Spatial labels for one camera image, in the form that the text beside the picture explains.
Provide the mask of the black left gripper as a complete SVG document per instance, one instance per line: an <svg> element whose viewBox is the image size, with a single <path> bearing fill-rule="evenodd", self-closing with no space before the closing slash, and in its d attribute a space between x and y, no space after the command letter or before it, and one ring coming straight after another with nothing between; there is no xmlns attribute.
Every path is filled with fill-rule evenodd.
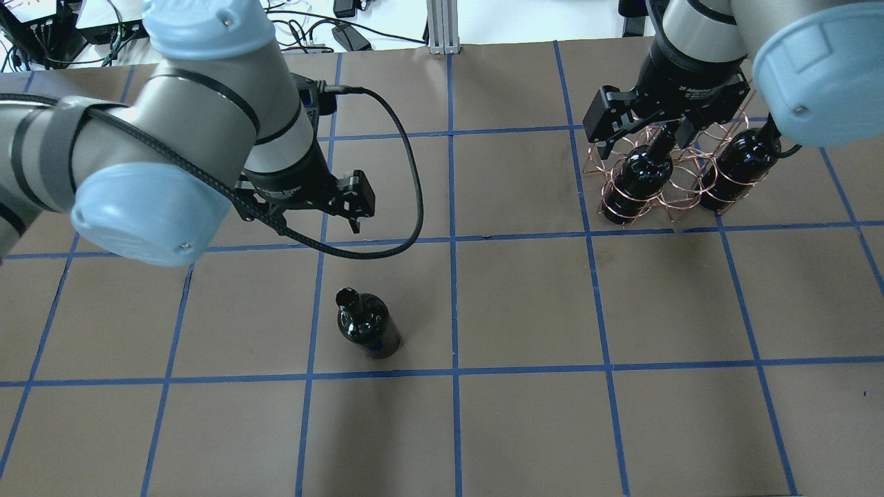
<svg viewBox="0 0 884 497"><path fill-rule="evenodd" d="M235 188L235 211L244 222L260 222L274 232L287 228L285 211L318 210L345 218L354 235L362 233L363 218L376 214L376 195L363 170L336 178L318 142L303 157L275 172L243 170L253 188Z"/></svg>

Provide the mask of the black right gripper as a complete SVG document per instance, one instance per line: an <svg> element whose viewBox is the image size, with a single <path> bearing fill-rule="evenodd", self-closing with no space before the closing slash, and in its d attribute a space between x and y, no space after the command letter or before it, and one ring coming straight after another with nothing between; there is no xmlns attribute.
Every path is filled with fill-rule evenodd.
<svg viewBox="0 0 884 497"><path fill-rule="evenodd" d="M683 117L675 132L680 150L694 145L706 121L733 119L749 93L741 66L745 55L732 61L692 59L663 41L653 41L631 90L603 85L583 118L588 142L609 142L636 133L652 122Z"/></svg>

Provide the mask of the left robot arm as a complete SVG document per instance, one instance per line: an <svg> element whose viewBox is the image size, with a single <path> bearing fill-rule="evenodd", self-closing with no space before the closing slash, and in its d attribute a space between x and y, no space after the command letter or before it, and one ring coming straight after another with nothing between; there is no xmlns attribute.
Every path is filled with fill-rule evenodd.
<svg viewBox="0 0 884 497"><path fill-rule="evenodd" d="M338 89L290 72L259 1L146 1L143 26L163 59L132 105L2 95L2 255L44 212L157 266L195 263L232 206L277 233L290 210L374 216L318 144Z"/></svg>

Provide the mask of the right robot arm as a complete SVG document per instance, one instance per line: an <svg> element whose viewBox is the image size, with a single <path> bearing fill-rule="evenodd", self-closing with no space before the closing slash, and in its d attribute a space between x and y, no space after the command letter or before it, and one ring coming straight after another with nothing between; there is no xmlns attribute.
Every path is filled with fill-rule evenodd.
<svg viewBox="0 0 884 497"><path fill-rule="evenodd" d="M618 139L678 121L685 147L735 116L750 87L796 144L882 135L881 1L624 1L655 29L632 89L604 86L583 119L608 155Z"/></svg>

